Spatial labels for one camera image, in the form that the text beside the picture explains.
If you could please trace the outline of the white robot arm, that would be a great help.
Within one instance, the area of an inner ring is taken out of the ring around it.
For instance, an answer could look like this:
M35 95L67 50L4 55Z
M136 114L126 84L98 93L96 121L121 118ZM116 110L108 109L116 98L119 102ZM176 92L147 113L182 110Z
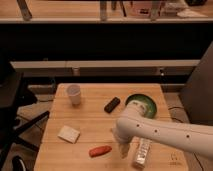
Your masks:
M213 126L145 118L147 107L138 100L126 105L112 129L118 143L128 144L134 137L146 138L213 159Z

